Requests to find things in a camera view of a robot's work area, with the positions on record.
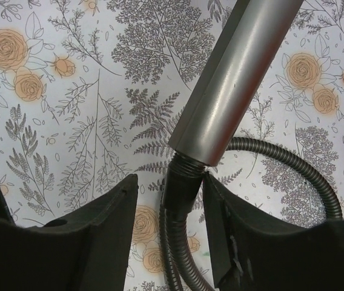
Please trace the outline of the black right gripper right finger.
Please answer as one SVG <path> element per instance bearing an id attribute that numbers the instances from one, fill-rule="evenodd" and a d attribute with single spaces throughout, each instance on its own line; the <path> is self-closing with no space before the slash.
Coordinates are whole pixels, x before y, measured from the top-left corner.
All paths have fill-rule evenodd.
<path id="1" fill-rule="evenodd" d="M 344 290 L 344 220 L 295 226 L 239 198 L 209 174 L 203 201 L 216 288 Z"/>

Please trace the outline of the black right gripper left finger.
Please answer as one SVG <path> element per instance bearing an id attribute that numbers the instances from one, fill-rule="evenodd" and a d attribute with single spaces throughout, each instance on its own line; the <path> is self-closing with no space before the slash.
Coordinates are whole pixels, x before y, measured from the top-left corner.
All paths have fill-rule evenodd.
<path id="1" fill-rule="evenodd" d="M 0 290 L 123 290 L 137 194 L 130 174 L 42 227 L 0 218 Z"/>

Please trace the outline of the grey shower head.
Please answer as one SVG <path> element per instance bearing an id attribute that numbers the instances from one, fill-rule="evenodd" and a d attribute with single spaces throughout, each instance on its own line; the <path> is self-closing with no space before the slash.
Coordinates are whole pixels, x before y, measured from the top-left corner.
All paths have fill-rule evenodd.
<path id="1" fill-rule="evenodd" d="M 171 134 L 174 162 L 218 165 L 302 4 L 235 3 Z"/>

